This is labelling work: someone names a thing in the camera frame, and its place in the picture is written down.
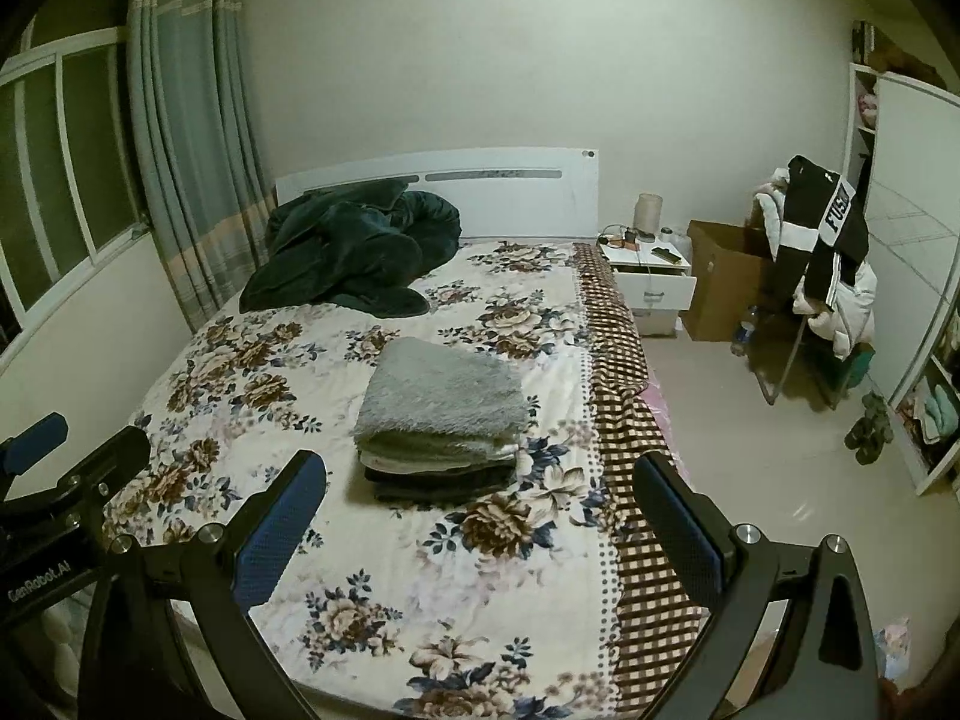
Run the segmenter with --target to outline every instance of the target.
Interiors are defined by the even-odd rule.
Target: nightstand drawer
[[[694,276],[670,274],[628,274],[615,271],[616,285],[630,308],[685,311],[690,307]]]

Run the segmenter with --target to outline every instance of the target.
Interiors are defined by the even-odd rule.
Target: pink fabric
[[[690,488],[693,488],[693,484],[690,482],[690,474],[686,470],[686,466],[683,464],[683,459],[680,457],[680,452],[677,451],[677,447],[673,440],[673,429],[670,424],[670,412],[666,407],[666,399],[664,398],[664,391],[659,385],[659,379],[656,378],[656,372],[650,367],[648,362],[647,364],[647,389],[643,391],[642,397],[643,402],[647,404],[651,413],[654,415],[654,420],[656,420],[656,427],[661,429],[661,432],[664,434],[664,440],[666,440],[666,445],[670,447],[670,454],[673,455],[673,461],[675,466],[677,466],[677,473],[680,474],[680,477],[690,485]]]

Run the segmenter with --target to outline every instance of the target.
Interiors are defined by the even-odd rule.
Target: window
[[[0,352],[145,229],[127,0],[47,0],[0,68]]]

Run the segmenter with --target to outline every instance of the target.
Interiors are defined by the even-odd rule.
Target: small bottle
[[[750,337],[757,328],[757,321],[760,319],[760,308],[751,306],[740,318],[740,327],[733,333],[733,340],[730,343],[730,351],[737,357],[743,357],[747,353],[747,344],[750,343]]]

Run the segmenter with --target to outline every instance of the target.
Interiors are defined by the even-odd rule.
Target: bedside table
[[[661,260],[655,247],[666,248],[680,257],[677,264]],[[664,241],[638,244],[637,251],[602,245],[600,250],[613,268],[616,285],[624,302],[637,318],[641,336],[673,335],[677,314],[690,307],[697,279],[690,275],[690,264],[683,255]]]

